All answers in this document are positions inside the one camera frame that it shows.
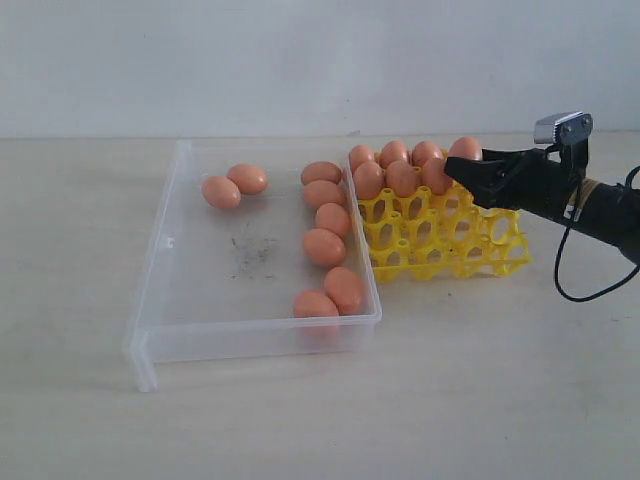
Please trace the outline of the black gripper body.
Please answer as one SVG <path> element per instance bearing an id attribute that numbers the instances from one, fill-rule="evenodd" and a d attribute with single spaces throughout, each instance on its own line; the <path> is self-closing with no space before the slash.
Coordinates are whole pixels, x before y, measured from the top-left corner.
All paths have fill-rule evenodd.
<path id="1" fill-rule="evenodd" d="M 500 204 L 484 208 L 523 209 L 559 224 L 566 224 L 566 207 L 589 160 L 586 140 L 565 147 L 534 148 L 523 158 L 504 161 L 500 172 Z"/>

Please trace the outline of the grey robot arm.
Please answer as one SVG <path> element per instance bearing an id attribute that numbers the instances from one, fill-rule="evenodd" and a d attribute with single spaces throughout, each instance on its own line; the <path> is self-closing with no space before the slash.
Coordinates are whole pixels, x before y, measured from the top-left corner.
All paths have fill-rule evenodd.
<path id="1" fill-rule="evenodd" d="M 619 249 L 639 262 L 639 191 L 586 177 L 586 140 L 528 150 L 484 149 L 479 160 L 453 153 L 445 173 L 485 209 L 525 210 Z"/>

